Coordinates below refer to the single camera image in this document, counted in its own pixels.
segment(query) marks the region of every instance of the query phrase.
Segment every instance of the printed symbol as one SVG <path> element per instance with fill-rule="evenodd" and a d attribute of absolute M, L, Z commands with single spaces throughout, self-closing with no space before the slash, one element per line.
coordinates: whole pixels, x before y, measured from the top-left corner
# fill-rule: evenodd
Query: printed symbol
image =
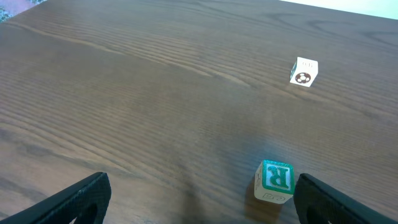
<path fill-rule="evenodd" d="M 268 171 L 272 172 L 272 176 L 269 179 L 272 185 L 287 189 L 289 188 L 289 186 L 286 184 L 286 172 L 289 171 L 288 169 L 281 167 L 276 168 L 274 166 L 270 166 L 268 167 Z"/>
<path fill-rule="evenodd" d="M 296 75 L 296 82 L 298 83 L 307 83 L 311 80 L 311 75 L 305 72 L 299 73 Z"/>
<path fill-rule="evenodd" d="M 260 173 L 257 173 L 257 178 L 256 178 L 256 190 L 260 186 Z"/>
<path fill-rule="evenodd" d="M 278 201 L 284 201 L 286 198 L 280 196 L 280 195 L 272 195 L 270 193 L 265 193 L 263 198 L 269 198 L 269 199 L 276 199 Z"/>

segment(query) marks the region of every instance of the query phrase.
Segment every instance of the white block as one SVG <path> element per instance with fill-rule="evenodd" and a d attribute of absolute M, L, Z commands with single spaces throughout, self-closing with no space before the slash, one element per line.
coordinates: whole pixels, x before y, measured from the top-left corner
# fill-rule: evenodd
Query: white block
<path fill-rule="evenodd" d="M 254 177 L 254 196 L 259 200 L 282 204 L 293 197 L 293 166 L 264 160 Z"/>
<path fill-rule="evenodd" d="M 317 61 L 298 57 L 290 73 L 290 82 L 310 87 L 317 75 Z"/>

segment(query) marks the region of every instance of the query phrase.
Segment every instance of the white wall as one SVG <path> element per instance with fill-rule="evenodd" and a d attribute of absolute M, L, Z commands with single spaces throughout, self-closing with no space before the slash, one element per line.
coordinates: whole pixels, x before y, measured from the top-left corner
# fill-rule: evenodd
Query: white wall
<path fill-rule="evenodd" d="M 282 0 L 310 6 L 398 19 L 398 0 Z"/>

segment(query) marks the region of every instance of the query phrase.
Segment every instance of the table surface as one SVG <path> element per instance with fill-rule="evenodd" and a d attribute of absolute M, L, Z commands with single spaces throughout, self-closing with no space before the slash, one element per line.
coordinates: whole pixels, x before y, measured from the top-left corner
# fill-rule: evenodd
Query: table surface
<path fill-rule="evenodd" d="M 319 61 L 310 88 L 297 57 Z M 398 220 L 398 21 L 270 0 L 49 0 L 0 25 L 0 218 L 105 171 L 105 223 L 298 223 L 263 159 Z"/>

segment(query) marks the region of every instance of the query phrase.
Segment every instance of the small cube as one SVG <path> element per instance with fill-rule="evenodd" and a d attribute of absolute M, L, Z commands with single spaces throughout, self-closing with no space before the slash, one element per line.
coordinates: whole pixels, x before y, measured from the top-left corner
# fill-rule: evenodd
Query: small cube
<path fill-rule="evenodd" d="M 293 166 L 264 160 L 254 177 L 254 196 L 259 200 L 282 204 L 293 197 Z"/>
<path fill-rule="evenodd" d="M 310 87 L 317 75 L 317 61 L 298 57 L 290 73 L 290 82 Z"/>

